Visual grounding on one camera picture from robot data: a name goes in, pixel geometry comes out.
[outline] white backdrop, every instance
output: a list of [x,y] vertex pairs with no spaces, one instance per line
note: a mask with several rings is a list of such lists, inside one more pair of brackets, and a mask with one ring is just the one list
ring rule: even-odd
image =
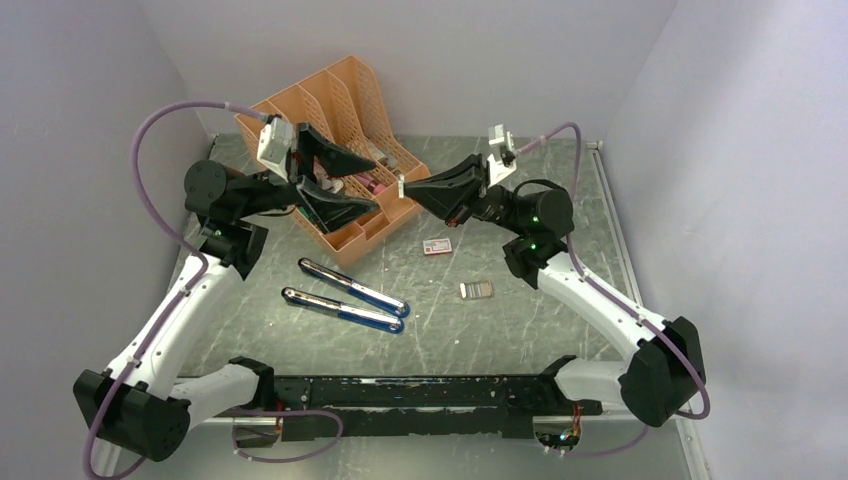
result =
[[848,5],[681,0],[604,143],[650,307],[699,326],[714,478],[848,478]]
[[[78,479],[74,380],[132,341],[177,256],[135,195],[129,142],[186,92],[134,2],[3,2],[0,63],[0,479]],[[142,144],[148,192],[174,225],[208,145],[192,112]]]
[[[355,54],[395,133],[609,128],[675,0],[139,0],[192,99],[256,103]],[[201,113],[208,131],[236,131]]]

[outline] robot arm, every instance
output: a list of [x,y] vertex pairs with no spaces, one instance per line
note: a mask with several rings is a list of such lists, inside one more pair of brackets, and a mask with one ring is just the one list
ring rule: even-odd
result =
[[[212,374],[175,384],[211,313],[241,286],[262,253],[268,231],[242,218],[299,207],[322,231],[338,230],[378,205],[321,190],[313,162],[317,159],[333,177],[376,165],[329,142],[309,124],[291,125],[278,116],[268,120],[261,138],[258,159],[266,172],[248,176],[201,160],[186,173],[185,206],[201,224],[203,260],[188,257],[165,300],[132,342],[101,373],[86,370],[74,383],[74,396],[91,427],[107,392],[121,380],[105,406],[99,438],[161,461],[189,430],[212,416],[235,406],[275,406],[273,369],[243,357]],[[201,273],[189,291],[190,279]],[[121,379],[128,363],[134,368]]]
[[[575,359],[556,374],[569,400],[593,399],[626,405],[647,425],[658,427],[698,387],[681,361],[650,325],[685,355],[701,381],[703,358],[695,326],[683,317],[669,322],[615,290],[580,262],[561,239],[574,230],[568,192],[548,180],[530,180],[513,191],[499,183],[516,169],[516,151],[503,126],[489,131],[490,152],[470,155],[456,167],[407,183],[401,191],[448,226],[469,218],[494,223],[518,236],[503,247],[510,272],[573,308],[622,356],[620,362]],[[528,183],[548,190],[526,195]]]

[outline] orange plastic organizer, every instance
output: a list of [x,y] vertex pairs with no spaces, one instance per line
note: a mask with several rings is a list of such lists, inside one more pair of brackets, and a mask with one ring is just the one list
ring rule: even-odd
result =
[[[268,97],[253,108],[265,113],[278,113],[292,123],[310,122],[331,141],[377,163],[377,168],[368,173],[386,189],[376,195],[357,180],[344,179],[345,195],[377,202],[380,205],[377,212],[326,235],[299,211],[291,215],[340,266],[349,266],[362,258],[421,211],[421,207],[412,200],[398,198],[397,178],[373,158],[366,146],[367,138],[383,153],[397,159],[397,170],[404,174],[407,181],[430,176],[427,167],[395,140],[377,77],[371,67],[358,58],[347,57]],[[236,122],[255,159],[262,123],[245,115],[236,115]]]

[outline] table surface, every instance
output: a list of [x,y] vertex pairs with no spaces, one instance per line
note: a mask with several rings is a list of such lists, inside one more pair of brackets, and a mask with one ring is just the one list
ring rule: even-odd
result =
[[[444,171],[487,146],[478,137],[398,138],[432,173]],[[516,139],[522,145],[526,139]],[[575,144],[552,140],[519,159],[512,188],[530,178],[571,184]],[[256,164],[241,137],[221,135],[210,158],[251,173]],[[574,201],[574,240],[584,263],[624,291],[625,277],[595,167],[585,155]],[[269,229],[262,257],[244,285],[225,299],[189,354],[181,374],[204,375],[244,355],[274,367],[278,375],[461,375],[538,373],[565,354],[592,360],[620,359],[609,343],[568,306],[514,278],[501,247],[514,235],[470,220],[458,228],[422,212],[345,273],[406,300],[412,313],[399,335],[384,333],[298,307],[280,296],[291,286],[362,304],[305,276],[300,257],[337,268],[288,218],[249,217]],[[186,234],[195,236],[189,219]],[[453,253],[425,257],[422,241],[450,238]],[[181,252],[174,275],[182,268]],[[495,296],[463,301],[459,283],[490,280]]]

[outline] small card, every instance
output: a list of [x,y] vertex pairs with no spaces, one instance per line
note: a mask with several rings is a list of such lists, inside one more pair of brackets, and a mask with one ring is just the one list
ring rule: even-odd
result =
[[462,297],[463,300],[494,297],[495,287],[493,287],[492,282],[488,280],[460,283],[459,296]]
[[450,246],[449,238],[424,240],[424,255],[440,255],[442,253],[450,253],[452,251],[453,249]]

